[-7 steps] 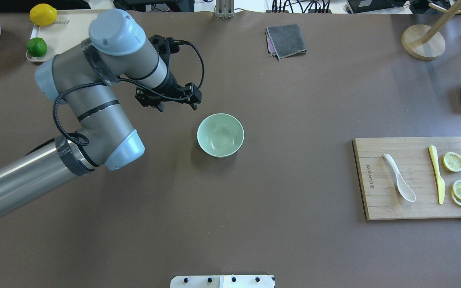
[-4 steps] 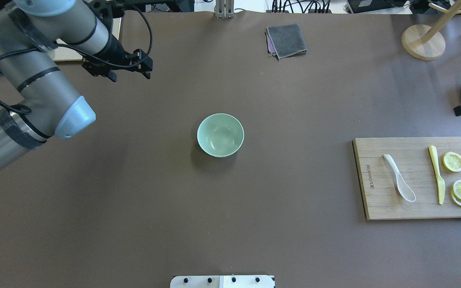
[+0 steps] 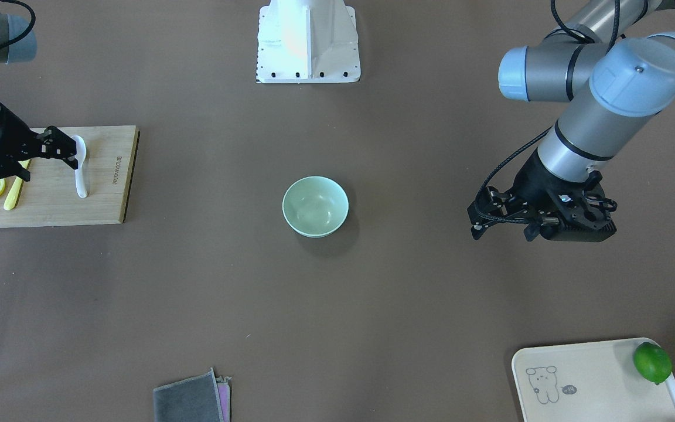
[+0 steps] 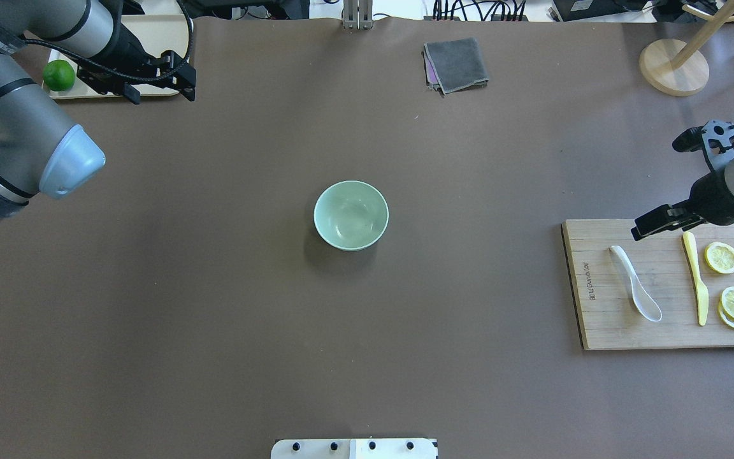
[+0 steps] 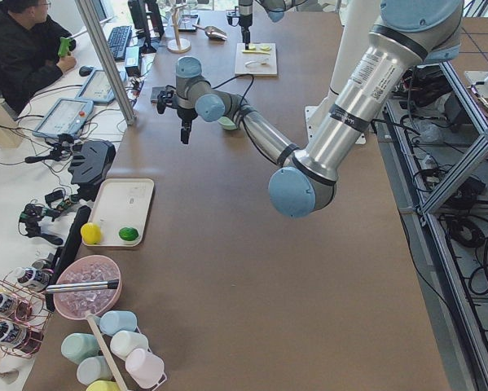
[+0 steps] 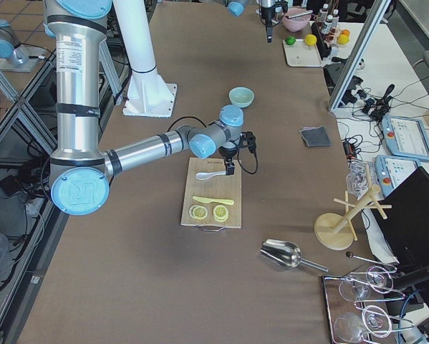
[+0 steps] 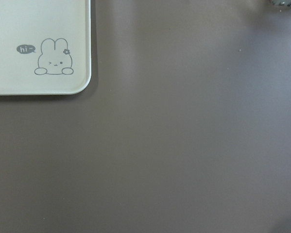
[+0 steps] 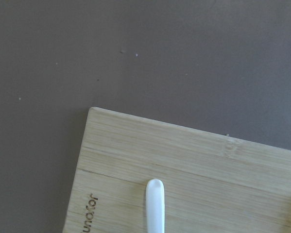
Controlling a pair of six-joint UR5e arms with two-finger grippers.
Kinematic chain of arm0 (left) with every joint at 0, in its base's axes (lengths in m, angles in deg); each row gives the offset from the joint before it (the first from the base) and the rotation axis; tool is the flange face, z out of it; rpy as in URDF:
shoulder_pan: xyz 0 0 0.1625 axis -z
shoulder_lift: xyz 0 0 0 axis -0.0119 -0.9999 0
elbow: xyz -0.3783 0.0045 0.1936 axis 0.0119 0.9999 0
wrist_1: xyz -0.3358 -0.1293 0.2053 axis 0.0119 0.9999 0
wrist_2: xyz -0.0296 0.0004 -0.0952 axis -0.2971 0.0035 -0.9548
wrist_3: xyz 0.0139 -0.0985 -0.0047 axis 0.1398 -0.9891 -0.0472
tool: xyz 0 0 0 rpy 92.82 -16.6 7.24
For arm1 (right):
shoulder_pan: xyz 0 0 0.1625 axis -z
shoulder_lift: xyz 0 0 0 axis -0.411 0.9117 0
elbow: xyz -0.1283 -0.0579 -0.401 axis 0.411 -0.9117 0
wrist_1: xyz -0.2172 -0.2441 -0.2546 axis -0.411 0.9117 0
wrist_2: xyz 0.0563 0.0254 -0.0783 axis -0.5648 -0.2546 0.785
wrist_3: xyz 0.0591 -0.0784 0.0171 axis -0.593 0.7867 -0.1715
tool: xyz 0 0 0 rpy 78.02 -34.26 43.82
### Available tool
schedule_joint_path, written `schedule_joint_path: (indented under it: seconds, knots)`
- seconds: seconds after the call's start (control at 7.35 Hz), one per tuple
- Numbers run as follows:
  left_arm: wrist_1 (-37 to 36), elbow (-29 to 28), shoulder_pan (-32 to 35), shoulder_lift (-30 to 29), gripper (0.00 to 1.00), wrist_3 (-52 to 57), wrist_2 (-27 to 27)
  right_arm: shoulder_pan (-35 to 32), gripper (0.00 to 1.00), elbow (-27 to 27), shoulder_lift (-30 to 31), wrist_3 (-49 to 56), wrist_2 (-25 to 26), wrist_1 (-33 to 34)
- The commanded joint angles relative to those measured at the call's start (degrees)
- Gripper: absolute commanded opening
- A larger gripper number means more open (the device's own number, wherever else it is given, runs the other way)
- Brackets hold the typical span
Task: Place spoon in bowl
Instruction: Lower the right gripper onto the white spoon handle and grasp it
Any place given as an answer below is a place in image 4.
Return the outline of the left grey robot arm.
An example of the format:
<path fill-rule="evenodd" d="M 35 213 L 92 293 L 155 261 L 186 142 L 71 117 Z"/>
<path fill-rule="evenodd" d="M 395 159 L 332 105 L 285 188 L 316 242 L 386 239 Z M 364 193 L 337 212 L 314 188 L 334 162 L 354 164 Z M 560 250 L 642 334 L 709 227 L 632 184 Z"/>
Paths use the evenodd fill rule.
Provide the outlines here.
<path fill-rule="evenodd" d="M 122 1 L 0 1 L 0 221 L 36 194 L 71 194 L 105 164 L 102 149 L 15 62 L 15 52 L 29 44 L 58 50 L 79 65 L 79 78 L 93 91 L 135 105 L 139 85 L 194 101 L 189 58 L 146 52 L 122 23 L 123 9 Z"/>

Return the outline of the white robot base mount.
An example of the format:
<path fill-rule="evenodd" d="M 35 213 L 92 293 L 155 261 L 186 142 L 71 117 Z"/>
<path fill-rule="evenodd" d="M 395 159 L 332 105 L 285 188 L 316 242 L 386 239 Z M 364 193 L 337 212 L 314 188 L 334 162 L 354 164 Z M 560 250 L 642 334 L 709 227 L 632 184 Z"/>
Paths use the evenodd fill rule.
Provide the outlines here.
<path fill-rule="evenodd" d="M 439 458 L 436 439 L 341 438 L 282 439 L 271 448 L 271 458 Z"/>

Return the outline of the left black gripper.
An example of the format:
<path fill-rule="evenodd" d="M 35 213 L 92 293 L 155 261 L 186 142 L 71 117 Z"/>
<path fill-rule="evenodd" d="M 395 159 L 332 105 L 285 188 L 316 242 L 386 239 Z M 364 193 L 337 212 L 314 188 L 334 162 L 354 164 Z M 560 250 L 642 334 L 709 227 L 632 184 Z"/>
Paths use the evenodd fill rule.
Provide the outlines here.
<path fill-rule="evenodd" d="M 157 77 L 157 58 L 146 53 L 139 39 L 126 27 L 113 21 L 113 32 L 104 50 L 90 61 L 78 62 L 78 78 L 101 95 L 123 96 L 134 105 L 141 103 L 140 92 L 134 85 L 141 78 Z M 193 102 L 196 99 L 196 70 L 174 50 L 161 54 L 161 87 L 178 91 Z"/>

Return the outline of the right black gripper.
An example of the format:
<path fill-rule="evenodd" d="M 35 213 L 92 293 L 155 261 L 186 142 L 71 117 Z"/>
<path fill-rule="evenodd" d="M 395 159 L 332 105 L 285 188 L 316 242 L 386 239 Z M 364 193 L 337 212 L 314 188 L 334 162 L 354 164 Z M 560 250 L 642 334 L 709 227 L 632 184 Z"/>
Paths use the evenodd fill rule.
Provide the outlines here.
<path fill-rule="evenodd" d="M 635 241 L 705 223 L 734 224 L 734 124 L 713 120 L 688 128 L 673 140 L 672 148 L 679 153 L 703 152 L 710 171 L 691 186 L 687 203 L 661 205 L 635 219 L 630 230 Z"/>

